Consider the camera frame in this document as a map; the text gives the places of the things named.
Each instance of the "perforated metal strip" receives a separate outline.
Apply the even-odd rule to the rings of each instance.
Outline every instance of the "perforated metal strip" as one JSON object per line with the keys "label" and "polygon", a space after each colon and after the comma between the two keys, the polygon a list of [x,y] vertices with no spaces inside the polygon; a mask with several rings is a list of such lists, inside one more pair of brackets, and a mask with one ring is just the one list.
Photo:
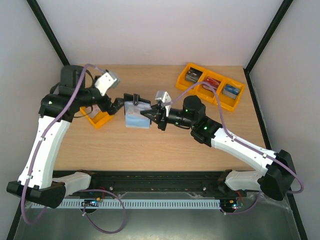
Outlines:
{"label": "perforated metal strip", "polygon": [[[220,209],[220,200],[213,199],[193,199],[193,200],[150,200],[150,199],[124,199],[122,200],[126,209]],[[83,206],[83,199],[64,199],[58,206],[58,209],[78,209]],[[88,206],[87,208],[100,209],[121,209],[121,205],[116,199],[105,199],[96,206]],[[43,208],[44,206],[34,203],[32,208]]]}

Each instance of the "wooden tabletop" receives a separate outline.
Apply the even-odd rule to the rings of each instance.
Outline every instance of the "wooden tabletop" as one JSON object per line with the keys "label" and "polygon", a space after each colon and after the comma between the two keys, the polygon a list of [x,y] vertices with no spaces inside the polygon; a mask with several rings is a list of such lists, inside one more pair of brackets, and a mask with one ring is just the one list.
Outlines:
{"label": "wooden tabletop", "polygon": [[[108,90],[107,94],[112,101],[115,97],[122,98],[124,93],[136,93],[154,104],[155,95],[159,90],[167,91],[172,99],[182,93],[175,88],[175,83],[185,66],[100,65],[100,67],[116,72],[121,79],[115,89]],[[225,124],[236,135],[265,147],[243,68],[240,66],[206,66],[206,68],[245,83],[244,93],[235,111],[223,110]],[[99,74],[95,70],[89,70],[93,74]],[[183,98],[172,107],[181,109],[182,102]],[[202,102],[206,105],[206,114],[221,122],[218,107],[204,100]],[[150,129],[127,128],[124,111],[121,109],[113,119],[99,129],[95,129],[86,117],[75,118],[63,138],[54,169],[224,171],[252,168],[228,153],[199,144],[190,135],[190,130],[168,124],[166,130],[161,131],[154,123]]]}

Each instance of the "gray floor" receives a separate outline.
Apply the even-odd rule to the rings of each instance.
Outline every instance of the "gray floor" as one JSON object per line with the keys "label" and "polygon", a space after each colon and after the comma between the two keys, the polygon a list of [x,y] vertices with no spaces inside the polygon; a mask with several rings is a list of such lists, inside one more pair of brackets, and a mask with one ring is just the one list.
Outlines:
{"label": "gray floor", "polygon": [[[31,209],[34,218],[39,209]],[[120,233],[107,235],[95,230],[79,209],[48,209],[41,221],[20,221],[16,240],[298,240],[293,215],[287,209],[259,203],[243,215],[224,216],[219,210],[131,209]],[[122,221],[118,209],[98,209],[91,219],[114,231]]]}

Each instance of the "white wall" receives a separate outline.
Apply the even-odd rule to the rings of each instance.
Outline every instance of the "white wall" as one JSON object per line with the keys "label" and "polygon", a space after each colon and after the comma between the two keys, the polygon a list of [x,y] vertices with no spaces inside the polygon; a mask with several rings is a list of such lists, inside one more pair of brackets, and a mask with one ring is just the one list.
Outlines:
{"label": "white wall", "polygon": [[27,163],[40,101],[59,81],[62,64],[27,1],[2,1],[0,23],[0,239],[6,239],[19,203],[7,183]]}
{"label": "white wall", "polygon": [[251,73],[271,145],[290,152],[305,190],[295,196],[310,240],[319,239],[320,1],[295,0]]}
{"label": "white wall", "polygon": [[38,0],[72,63],[245,66],[282,0]]}

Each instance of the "robotic arm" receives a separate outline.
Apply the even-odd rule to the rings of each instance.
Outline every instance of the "robotic arm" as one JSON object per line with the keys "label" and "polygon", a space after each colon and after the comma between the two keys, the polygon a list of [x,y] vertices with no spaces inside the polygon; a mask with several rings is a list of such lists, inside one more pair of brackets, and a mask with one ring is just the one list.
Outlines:
{"label": "robotic arm", "polygon": [[[118,85],[119,78],[117,75],[107,71],[96,81],[93,81],[92,86],[88,88],[85,88],[85,82],[83,81],[74,101],[62,115],[60,121],[55,122],[45,134],[45,137],[42,137],[48,125],[62,112],[70,100],[82,70],[82,66],[76,65],[63,67],[60,82],[51,89],[50,94],[42,99],[38,130],[28,162],[18,181],[8,183],[7,192],[21,197],[24,185],[29,179],[25,199],[56,208],[65,196],[89,187],[92,172],[80,170],[69,176],[52,178],[54,165],[62,139],[80,107],[91,107],[97,104],[102,112],[114,115],[124,105],[122,98],[116,98],[112,103],[111,98],[106,94],[108,89],[115,88]],[[42,141],[42,144],[37,149],[39,141]],[[37,153],[34,165],[31,166],[35,151]]]}
{"label": "robotic arm", "polygon": [[281,150],[276,153],[254,145],[229,131],[228,134],[221,123],[206,116],[206,106],[196,95],[187,96],[182,109],[171,108],[168,105],[171,98],[166,91],[159,91],[155,99],[157,104],[151,106],[151,110],[140,113],[156,123],[158,129],[165,131],[167,124],[191,129],[191,136],[200,144],[225,151],[255,169],[255,171],[226,170],[218,180],[221,192],[227,195],[230,190],[255,190],[263,191],[278,201],[284,198],[295,178],[269,157],[272,156],[295,171],[288,152]]}

